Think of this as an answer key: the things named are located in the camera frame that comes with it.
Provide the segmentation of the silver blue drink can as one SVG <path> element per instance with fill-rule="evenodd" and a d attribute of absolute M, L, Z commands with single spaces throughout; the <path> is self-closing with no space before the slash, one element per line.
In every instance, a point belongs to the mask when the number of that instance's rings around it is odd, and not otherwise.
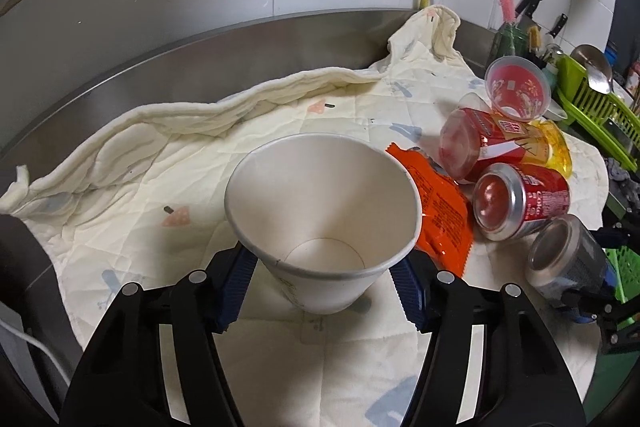
<path fill-rule="evenodd" d="M 530 246 L 525 267 L 529 285 L 555 309 L 564 307 L 565 291 L 597 294 L 608 272 L 604 251 L 574 215 L 548 221 Z"/>

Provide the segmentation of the red cola can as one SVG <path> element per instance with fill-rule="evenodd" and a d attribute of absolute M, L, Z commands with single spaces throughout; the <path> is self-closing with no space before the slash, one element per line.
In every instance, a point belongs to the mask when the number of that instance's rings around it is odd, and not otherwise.
<path fill-rule="evenodd" d="M 498 162 L 475 183 L 472 209 L 486 239 L 519 239 L 568 213 L 570 186 L 556 170 Z"/>

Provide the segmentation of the orange snack packet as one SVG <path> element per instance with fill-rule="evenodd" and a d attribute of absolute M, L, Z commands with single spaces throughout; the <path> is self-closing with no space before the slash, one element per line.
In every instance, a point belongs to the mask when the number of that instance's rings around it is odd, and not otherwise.
<path fill-rule="evenodd" d="M 439 173 L 418 150 L 403 150 L 392 143 L 386 152 L 408 170 L 418 188 L 422 221 L 416 248 L 440 269 L 462 277 L 473 245 L 468 200 L 458 184 Z"/>

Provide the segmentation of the white paper cup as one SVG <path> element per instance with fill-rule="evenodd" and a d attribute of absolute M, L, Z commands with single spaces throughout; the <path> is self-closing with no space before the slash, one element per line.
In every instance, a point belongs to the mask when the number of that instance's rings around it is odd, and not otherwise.
<path fill-rule="evenodd" d="M 416 182 L 390 153 L 329 133 L 264 144 L 234 168 L 224 210 L 240 243 L 313 314 L 351 306 L 416 246 Z"/>

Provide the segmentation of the green mesh trash basket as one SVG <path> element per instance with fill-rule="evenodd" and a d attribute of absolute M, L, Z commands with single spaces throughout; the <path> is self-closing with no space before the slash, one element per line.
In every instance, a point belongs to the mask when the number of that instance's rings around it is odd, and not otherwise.
<path fill-rule="evenodd" d="M 617 273 L 616 297 L 626 303 L 640 291 L 640 257 L 627 246 L 607 249 L 605 254 Z"/>

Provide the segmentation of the grey dish rag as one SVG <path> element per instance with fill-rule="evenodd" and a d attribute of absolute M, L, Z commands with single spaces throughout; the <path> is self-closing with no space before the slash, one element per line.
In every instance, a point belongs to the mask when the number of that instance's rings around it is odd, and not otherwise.
<path fill-rule="evenodd" d="M 605 158 L 604 162 L 608 172 L 608 179 L 616 185 L 622 187 L 631 180 L 629 171 L 624 169 L 615 158 Z"/>

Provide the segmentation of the yellow plastic pouch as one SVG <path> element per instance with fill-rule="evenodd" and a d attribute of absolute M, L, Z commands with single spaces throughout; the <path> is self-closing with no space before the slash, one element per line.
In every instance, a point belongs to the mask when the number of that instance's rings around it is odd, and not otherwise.
<path fill-rule="evenodd" d="M 556 170 L 565 179 L 570 179 L 573 161 L 563 132 L 552 120 L 535 120 L 530 124 L 541 133 L 547 143 L 548 153 L 544 167 Z"/>

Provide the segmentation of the green dish rack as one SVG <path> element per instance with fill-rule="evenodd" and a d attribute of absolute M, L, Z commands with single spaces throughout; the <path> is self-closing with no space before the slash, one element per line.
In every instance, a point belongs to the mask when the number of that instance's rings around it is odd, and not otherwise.
<path fill-rule="evenodd" d="M 577 122 L 620 165 L 638 169 L 639 117 L 613 92 L 603 94 L 589 87 L 587 69 L 567 55 L 556 62 L 558 80 L 555 93 L 569 122 Z"/>

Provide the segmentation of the gold red drink bottle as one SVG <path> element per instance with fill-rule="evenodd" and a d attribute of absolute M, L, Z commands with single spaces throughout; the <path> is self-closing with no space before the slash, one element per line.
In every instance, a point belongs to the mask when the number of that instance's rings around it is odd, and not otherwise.
<path fill-rule="evenodd" d="M 484 110 L 458 108 L 440 129 L 440 165 L 457 181 L 475 182 L 497 162 L 544 166 L 550 153 L 536 127 Z"/>

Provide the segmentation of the red instant noodle cup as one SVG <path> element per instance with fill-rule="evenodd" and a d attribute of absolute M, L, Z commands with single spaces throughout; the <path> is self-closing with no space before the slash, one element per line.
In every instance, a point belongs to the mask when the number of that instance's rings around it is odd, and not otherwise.
<path fill-rule="evenodd" d="M 544 116 L 551 101 L 542 70 L 516 55 L 496 58 L 489 65 L 485 88 L 491 108 L 517 121 L 529 122 Z"/>

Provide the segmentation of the steel bowl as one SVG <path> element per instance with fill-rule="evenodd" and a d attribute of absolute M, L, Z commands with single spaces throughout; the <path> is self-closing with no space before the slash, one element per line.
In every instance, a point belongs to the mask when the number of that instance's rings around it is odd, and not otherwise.
<path fill-rule="evenodd" d="M 601 94 L 613 91 L 613 72 L 605 55 L 591 44 L 581 44 L 570 54 L 571 58 L 585 67 L 588 86 Z"/>

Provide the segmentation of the green utensil holder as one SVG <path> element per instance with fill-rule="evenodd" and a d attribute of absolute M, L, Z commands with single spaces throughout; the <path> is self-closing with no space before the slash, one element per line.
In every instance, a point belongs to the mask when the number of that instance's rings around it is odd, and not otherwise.
<path fill-rule="evenodd" d="M 495 34 L 487 64 L 503 56 L 524 56 L 528 50 L 528 35 L 517 23 L 503 23 Z"/>

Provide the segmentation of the black handled knife right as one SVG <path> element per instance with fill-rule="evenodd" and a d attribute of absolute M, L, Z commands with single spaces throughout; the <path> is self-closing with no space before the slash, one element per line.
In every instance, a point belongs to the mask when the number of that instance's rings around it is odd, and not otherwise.
<path fill-rule="evenodd" d="M 551 39 L 555 39 L 559 35 L 561 30 L 564 28 L 564 26 L 566 25 L 567 21 L 568 21 L 567 15 L 562 13 L 558 17 L 558 19 L 555 21 L 555 24 L 552 26 L 552 28 L 547 32 L 547 35 Z"/>

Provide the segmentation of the black handled cleaver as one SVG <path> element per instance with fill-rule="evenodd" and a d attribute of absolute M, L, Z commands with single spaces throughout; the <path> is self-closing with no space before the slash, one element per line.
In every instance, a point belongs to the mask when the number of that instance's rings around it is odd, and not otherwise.
<path fill-rule="evenodd" d="M 529 27 L 536 26 L 534 13 L 542 0 L 521 0 L 515 9 L 518 28 L 526 31 Z"/>

